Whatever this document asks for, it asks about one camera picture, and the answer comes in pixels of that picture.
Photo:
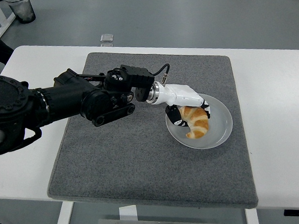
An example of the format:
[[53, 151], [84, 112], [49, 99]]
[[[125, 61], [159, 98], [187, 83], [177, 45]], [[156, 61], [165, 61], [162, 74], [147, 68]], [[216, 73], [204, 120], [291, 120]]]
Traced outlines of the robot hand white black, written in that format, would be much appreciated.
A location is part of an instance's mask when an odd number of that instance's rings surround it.
[[207, 118], [210, 118], [210, 107], [195, 90], [187, 85], [166, 84], [165, 86], [157, 83], [159, 92], [156, 92], [156, 104], [166, 103], [165, 112], [170, 122], [176, 126], [188, 127], [188, 120], [183, 120], [178, 110], [180, 107], [202, 108], [207, 112]]

